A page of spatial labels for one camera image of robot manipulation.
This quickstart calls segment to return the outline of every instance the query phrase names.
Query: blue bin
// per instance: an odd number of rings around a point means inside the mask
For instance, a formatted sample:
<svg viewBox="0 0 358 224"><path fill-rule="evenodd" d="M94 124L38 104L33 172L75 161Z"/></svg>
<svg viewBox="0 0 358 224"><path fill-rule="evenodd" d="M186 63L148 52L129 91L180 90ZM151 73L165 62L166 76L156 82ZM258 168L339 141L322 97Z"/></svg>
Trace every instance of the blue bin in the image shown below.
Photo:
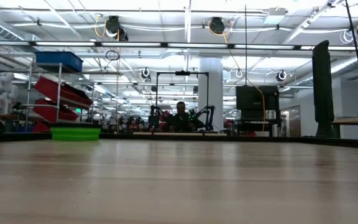
<svg viewBox="0 0 358 224"><path fill-rule="evenodd" d="M62 63L62 72L82 72L83 61L73 52L36 52L35 63L49 72L59 72L59 63Z"/></svg>

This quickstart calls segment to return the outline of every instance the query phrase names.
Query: fluorescent light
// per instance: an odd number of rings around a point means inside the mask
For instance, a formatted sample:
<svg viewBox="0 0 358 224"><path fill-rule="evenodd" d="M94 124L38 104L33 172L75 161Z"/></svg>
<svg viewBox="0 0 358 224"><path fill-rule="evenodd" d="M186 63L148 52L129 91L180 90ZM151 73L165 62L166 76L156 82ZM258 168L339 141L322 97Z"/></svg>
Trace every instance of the fluorescent light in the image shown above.
<svg viewBox="0 0 358 224"><path fill-rule="evenodd" d="M100 93L106 94L106 90L103 87L99 86L99 85L95 85L94 90L96 90L96 91L98 91Z"/></svg>
<svg viewBox="0 0 358 224"><path fill-rule="evenodd" d="M191 43L174 43L168 44L168 47L183 47L183 48L227 48L227 44L191 44Z"/></svg>
<svg viewBox="0 0 358 224"><path fill-rule="evenodd" d="M94 46L93 42L36 42L39 46L72 46L72 47L82 47L82 46Z"/></svg>
<svg viewBox="0 0 358 224"><path fill-rule="evenodd" d="M293 50L294 46L288 45L245 45L245 44L236 44L235 49L259 49L259 50Z"/></svg>
<svg viewBox="0 0 358 224"><path fill-rule="evenodd" d="M329 46L328 50L354 50L352 46Z"/></svg>
<svg viewBox="0 0 358 224"><path fill-rule="evenodd" d="M102 43L104 47L161 47L161 43L142 42L107 42Z"/></svg>
<svg viewBox="0 0 358 224"><path fill-rule="evenodd" d="M313 50L314 46L302 46L301 50Z"/></svg>
<svg viewBox="0 0 358 224"><path fill-rule="evenodd" d="M198 95L164 95L164 94L158 94L158 97L191 97L191 98L198 98Z"/></svg>
<svg viewBox="0 0 358 224"><path fill-rule="evenodd" d="M198 86L197 83L191 84L191 83L175 83L175 86Z"/></svg>
<svg viewBox="0 0 358 224"><path fill-rule="evenodd" d="M2 46L9 46L9 45L28 46L30 44L26 41L3 41L3 40L0 40L0 45L2 45Z"/></svg>
<svg viewBox="0 0 358 224"><path fill-rule="evenodd" d="M153 86L153 85L157 85L156 83L137 83L138 85L151 85L151 86ZM159 83L158 84L158 86L167 86L167 85L170 85L169 83Z"/></svg>
<svg viewBox="0 0 358 224"><path fill-rule="evenodd" d="M13 73L13 75L15 76L15 78L20 79L20 80L27 80L27 79L29 79L28 76L23 75L23 74Z"/></svg>
<svg viewBox="0 0 358 224"><path fill-rule="evenodd" d="M223 84L223 87L236 87L236 86L242 86L242 85L236 85L236 84Z"/></svg>

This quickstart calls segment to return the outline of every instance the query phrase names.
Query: computer screen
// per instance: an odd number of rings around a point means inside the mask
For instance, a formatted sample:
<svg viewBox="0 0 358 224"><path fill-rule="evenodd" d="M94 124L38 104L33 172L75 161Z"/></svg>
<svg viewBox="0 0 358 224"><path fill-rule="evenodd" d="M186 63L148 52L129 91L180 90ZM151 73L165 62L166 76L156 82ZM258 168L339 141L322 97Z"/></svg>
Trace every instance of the computer screen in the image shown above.
<svg viewBox="0 0 358 224"><path fill-rule="evenodd" d="M265 110L275 110L278 96L277 86L259 86L258 87L265 98ZM262 95L254 86L237 86L236 87L236 108L237 110L254 110L262 111Z"/></svg>

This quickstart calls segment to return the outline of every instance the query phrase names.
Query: ceiling light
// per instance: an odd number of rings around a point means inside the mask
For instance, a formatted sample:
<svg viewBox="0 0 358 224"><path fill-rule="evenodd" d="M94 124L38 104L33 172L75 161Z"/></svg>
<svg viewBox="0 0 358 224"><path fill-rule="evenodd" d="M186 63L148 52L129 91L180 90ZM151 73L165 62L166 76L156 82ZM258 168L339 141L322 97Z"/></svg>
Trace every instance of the ceiling light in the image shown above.
<svg viewBox="0 0 358 224"><path fill-rule="evenodd" d="M168 47L183 47L183 48L227 48L227 44L191 44L191 43L172 43Z"/></svg>
<svg viewBox="0 0 358 224"><path fill-rule="evenodd" d="M354 50L352 46L329 46L328 50Z"/></svg>
<svg viewBox="0 0 358 224"><path fill-rule="evenodd" d="M94 42L36 42L38 46L70 46L83 47L94 46Z"/></svg>
<svg viewBox="0 0 358 224"><path fill-rule="evenodd" d="M28 79L27 75L23 75L23 74L19 74L19 73L13 73L13 75L15 76L15 78L20 79L20 80L27 80Z"/></svg>
<svg viewBox="0 0 358 224"><path fill-rule="evenodd" d="M102 43L104 47L161 47L161 43L142 42L107 42Z"/></svg>
<svg viewBox="0 0 358 224"><path fill-rule="evenodd" d="M0 45L2 45L2 46L9 46L9 45L29 46L30 44L26 41L3 41L3 40L0 40Z"/></svg>
<svg viewBox="0 0 358 224"><path fill-rule="evenodd" d="M284 19L286 13L284 8L269 8L264 24L279 24Z"/></svg>
<svg viewBox="0 0 358 224"><path fill-rule="evenodd" d="M191 84L191 83L175 83L173 85L175 85L175 86L198 86L197 83L194 83L194 84Z"/></svg>
<svg viewBox="0 0 358 224"><path fill-rule="evenodd" d="M258 49L258 50L293 50L295 46L289 45L245 45L236 44L235 49Z"/></svg>
<svg viewBox="0 0 358 224"><path fill-rule="evenodd" d="M242 85L236 85L236 84L223 84L223 87L236 87L236 86L242 86Z"/></svg>
<svg viewBox="0 0 358 224"><path fill-rule="evenodd" d="M302 46L301 50L313 50L314 46Z"/></svg>
<svg viewBox="0 0 358 224"><path fill-rule="evenodd" d="M160 95L158 94L158 97L177 97L177 98L182 98L182 97L190 97L190 98L198 98L198 95Z"/></svg>
<svg viewBox="0 0 358 224"><path fill-rule="evenodd" d="M99 85L95 85L94 89L96 91L100 92L100 93L106 94L106 90L103 87L99 86Z"/></svg>

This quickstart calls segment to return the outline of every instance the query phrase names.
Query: wooden table surface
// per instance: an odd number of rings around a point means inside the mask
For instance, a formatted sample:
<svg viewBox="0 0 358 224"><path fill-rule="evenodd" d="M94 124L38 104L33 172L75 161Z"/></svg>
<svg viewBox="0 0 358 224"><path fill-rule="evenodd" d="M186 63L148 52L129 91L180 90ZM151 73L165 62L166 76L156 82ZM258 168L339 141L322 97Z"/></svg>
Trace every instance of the wooden table surface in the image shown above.
<svg viewBox="0 0 358 224"><path fill-rule="evenodd" d="M358 223L358 149L0 143L0 223Z"/></svg>
<svg viewBox="0 0 358 224"><path fill-rule="evenodd" d="M335 119L331 124L358 124L358 117Z"/></svg>

